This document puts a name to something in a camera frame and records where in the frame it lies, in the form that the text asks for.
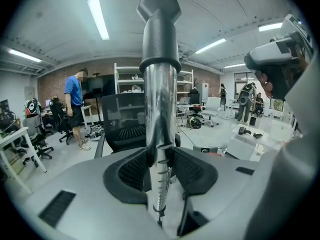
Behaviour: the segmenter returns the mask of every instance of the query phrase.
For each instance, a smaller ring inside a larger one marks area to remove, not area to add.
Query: black shorts
[[[69,124],[71,128],[79,127],[84,122],[84,117],[82,115],[81,106],[71,105],[73,116],[68,116]]]

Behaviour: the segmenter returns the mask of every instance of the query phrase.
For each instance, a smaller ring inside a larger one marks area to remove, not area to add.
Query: hand
[[[68,116],[72,117],[74,115],[74,112],[72,111],[72,108],[68,108]]]

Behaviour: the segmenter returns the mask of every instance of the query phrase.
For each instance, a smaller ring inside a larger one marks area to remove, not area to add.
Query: chair seat
[[[201,114],[204,116],[216,117],[218,115],[218,112],[206,109],[206,110],[203,110]]]
[[[30,141],[31,141],[33,146],[38,144],[42,140],[44,140],[44,137],[41,134],[37,134],[35,137],[33,137],[33,136],[30,137]],[[29,148],[28,143],[27,143],[26,140],[21,141],[20,146],[22,148]]]

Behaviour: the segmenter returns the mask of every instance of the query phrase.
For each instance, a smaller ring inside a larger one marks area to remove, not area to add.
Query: blue t-shirt
[[[70,94],[71,105],[81,106],[81,103],[82,103],[81,86],[78,79],[74,75],[69,76],[65,80],[64,94]]]

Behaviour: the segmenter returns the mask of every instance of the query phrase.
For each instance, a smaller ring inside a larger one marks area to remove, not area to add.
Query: laptop
[[[190,102],[190,97],[182,97],[180,99],[179,105],[188,105]]]

